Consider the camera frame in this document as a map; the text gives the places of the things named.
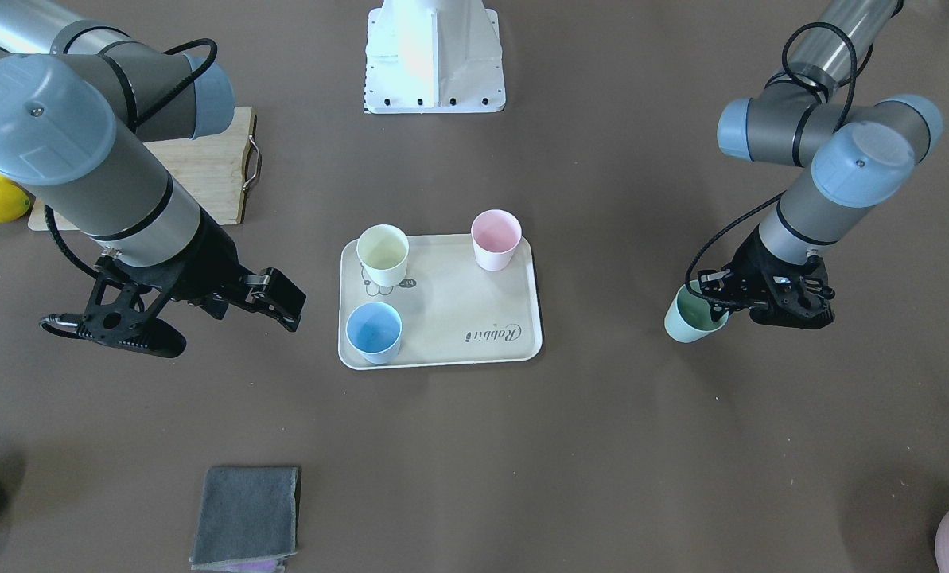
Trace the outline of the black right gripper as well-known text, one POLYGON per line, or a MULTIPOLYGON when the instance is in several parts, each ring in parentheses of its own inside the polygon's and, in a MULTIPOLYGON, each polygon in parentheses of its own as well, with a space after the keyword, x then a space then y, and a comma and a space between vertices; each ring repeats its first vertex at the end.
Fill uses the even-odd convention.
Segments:
POLYGON ((175 257, 153 266, 131 266, 99 259, 96 270, 107 282, 136 284, 138 293, 159 295, 147 316, 159 315, 169 300, 187 301, 220 320, 228 305, 264 314, 290 333, 298 330, 306 294, 277 268, 246 275, 230 236, 209 215, 201 215, 191 242, 175 257))

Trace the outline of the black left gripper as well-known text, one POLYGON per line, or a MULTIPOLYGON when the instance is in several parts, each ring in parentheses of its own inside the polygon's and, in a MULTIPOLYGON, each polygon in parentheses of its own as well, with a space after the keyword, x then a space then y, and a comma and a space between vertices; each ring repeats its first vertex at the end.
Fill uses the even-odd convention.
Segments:
POLYGON ((809 251, 806 261, 798 264, 777 258, 758 229, 733 255, 731 271, 699 271, 686 289, 701 301, 701 316, 712 322, 733 312, 770 306, 792 313, 827 313, 834 298, 823 257, 809 251))

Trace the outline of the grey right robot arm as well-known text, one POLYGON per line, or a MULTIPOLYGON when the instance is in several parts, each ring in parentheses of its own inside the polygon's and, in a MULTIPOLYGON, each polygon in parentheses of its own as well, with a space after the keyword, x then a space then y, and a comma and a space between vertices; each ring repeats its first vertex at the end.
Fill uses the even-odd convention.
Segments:
POLYGON ((147 149, 223 133, 235 111, 216 43, 166 51, 53 1, 0 1, 0 174, 103 247, 71 337, 107 344, 172 333, 158 313, 231 305, 294 331, 305 301, 235 245, 147 149))

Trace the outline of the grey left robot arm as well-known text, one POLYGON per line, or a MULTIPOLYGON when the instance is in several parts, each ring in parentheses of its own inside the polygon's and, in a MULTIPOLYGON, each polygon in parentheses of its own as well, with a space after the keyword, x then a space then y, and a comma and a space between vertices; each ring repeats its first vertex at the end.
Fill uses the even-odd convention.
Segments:
POLYGON ((834 320, 823 256, 924 160, 943 116, 921 95, 856 107, 856 80, 900 1, 834 1, 784 44, 782 65, 758 97, 725 106, 719 149, 746 161, 800 167, 770 212, 718 271, 690 267, 685 289, 724 324, 748 311, 759 324, 822 329, 834 320), (840 88, 846 102, 831 104, 840 88))

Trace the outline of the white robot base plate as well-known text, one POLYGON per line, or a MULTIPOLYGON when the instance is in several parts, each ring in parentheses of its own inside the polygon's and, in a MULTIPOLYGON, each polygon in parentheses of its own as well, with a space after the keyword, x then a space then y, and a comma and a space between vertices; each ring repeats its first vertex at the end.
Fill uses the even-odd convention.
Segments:
POLYGON ((499 112, 507 102, 499 16, 481 1, 384 1, 368 12, 363 109, 499 112))

